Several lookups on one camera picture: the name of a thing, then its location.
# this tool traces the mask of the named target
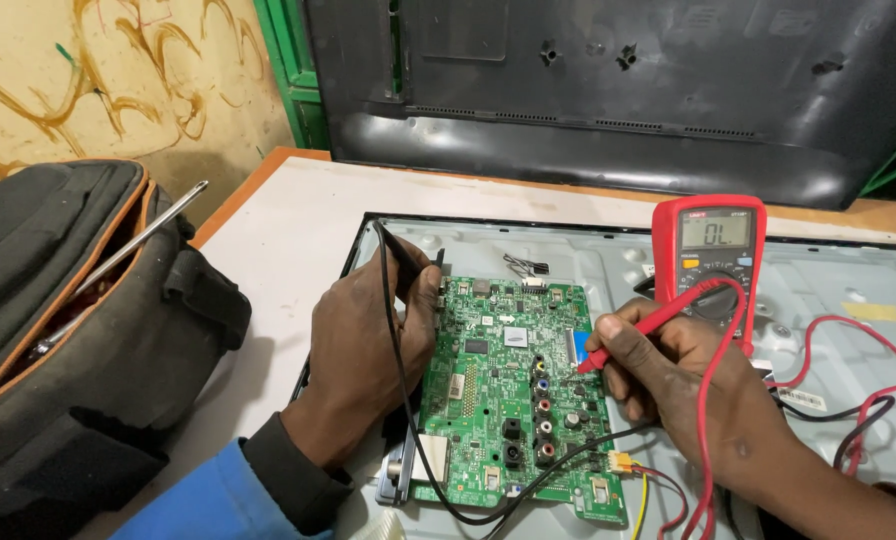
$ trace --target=black tv back cover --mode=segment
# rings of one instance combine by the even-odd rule
[[[304,0],[341,162],[846,209],[896,0]]]

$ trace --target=black bag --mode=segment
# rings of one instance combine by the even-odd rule
[[[70,298],[170,206],[129,160],[0,181],[0,537],[67,537],[119,510],[165,467],[169,430],[241,346],[251,305],[188,245],[181,216]],[[50,352],[29,356],[84,308]]]

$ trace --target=circuit board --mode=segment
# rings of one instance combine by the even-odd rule
[[[537,278],[445,276],[439,292],[418,426],[449,501],[493,508],[566,452],[610,433],[600,376],[576,368],[575,335],[592,329],[588,305],[582,287]],[[579,454],[532,497],[626,525],[621,481],[607,471],[613,449]],[[437,501],[423,471],[412,478],[413,497]]]

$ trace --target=yellow label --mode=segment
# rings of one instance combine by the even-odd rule
[[[896,305],[843,301],[841,307],[859,321],[890,321],[896,323]]]

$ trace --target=barcode label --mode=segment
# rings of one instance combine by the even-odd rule
[[[448,390],[448,397],[453,400],[460,400],[464,393],[464,375],[453,373],[451,375],[451,389]]]
[[[818,411],[828,411],[828,408],[824,405],[824,398],[808,392],[802,392],[801,390],[778,388],[778,397],[789,403],[803,405]]]

